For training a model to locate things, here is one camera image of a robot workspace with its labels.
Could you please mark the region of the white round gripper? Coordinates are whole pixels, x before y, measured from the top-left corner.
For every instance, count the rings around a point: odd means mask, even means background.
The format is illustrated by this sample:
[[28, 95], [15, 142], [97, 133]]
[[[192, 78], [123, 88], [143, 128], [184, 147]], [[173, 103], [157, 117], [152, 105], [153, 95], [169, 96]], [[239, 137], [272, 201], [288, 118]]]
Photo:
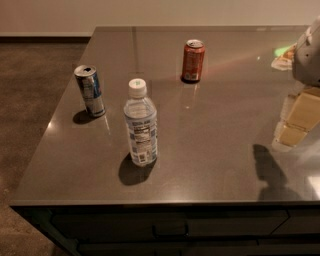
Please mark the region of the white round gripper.
[[[320, 16], [297, 40], [292, 64], [293, 77], [303, 84], [320, 86]], [[279, 152], [295, 148], [320, 122], [320, 89], [308, 87], [288, 95], [275, 128], [272, 147]]]

